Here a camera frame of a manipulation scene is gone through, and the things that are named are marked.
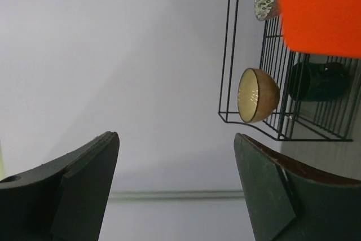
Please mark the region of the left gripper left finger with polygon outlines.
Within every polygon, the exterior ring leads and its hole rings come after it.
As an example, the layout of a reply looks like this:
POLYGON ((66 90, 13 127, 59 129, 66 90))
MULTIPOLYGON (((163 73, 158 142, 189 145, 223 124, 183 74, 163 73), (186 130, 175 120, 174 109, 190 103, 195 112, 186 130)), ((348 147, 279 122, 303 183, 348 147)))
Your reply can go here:
POLYGON ((119 148, 105 132, 1 180, 1 240, 98 240, 119 148))

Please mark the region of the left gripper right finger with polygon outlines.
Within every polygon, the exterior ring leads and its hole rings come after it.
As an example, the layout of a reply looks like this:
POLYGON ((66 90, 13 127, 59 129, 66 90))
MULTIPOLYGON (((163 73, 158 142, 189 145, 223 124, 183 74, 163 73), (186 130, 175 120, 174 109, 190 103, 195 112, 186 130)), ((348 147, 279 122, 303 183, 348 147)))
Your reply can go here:
POLYGON ((360 181, 237 133, 234 151, 255 240, 360 240, 360 181))

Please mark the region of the orange box lid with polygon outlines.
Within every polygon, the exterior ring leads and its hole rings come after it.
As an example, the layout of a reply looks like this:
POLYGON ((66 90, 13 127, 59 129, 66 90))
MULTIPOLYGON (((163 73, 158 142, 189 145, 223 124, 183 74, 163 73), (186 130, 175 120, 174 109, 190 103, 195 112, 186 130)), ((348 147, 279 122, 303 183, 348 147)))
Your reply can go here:
POLYGON ((360 58, 360 0, 279 0, 292 51, 360 58))

